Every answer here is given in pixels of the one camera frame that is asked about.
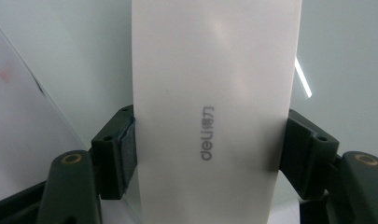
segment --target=brass nut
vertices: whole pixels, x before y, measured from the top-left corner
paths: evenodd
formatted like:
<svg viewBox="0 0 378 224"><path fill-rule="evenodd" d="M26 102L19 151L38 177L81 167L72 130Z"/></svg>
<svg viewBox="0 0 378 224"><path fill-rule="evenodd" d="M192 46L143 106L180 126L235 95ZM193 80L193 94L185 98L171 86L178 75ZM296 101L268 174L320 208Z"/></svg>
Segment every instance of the brass nut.
<svg viewBox="0 0 378 224"><path fill-rule="evenodd" d="M363 162L363 163L365 163L366 165L369 165L369 166L378 165L378 160L376 160L375 158L373 158L371 156L367 156L367 155L364 155L364 154L356 154L355 159L357 159L357 161L361 161L361 162Z"/></svg>
<svg viewBox="0 0 378 224"><path fill-rule="evenodd" d="M71 164L75 164L81 161L81 158L82 156L80 154L70 154L63 157L63 159L61 160L61 163L65 165L71 165Z"/></svg>

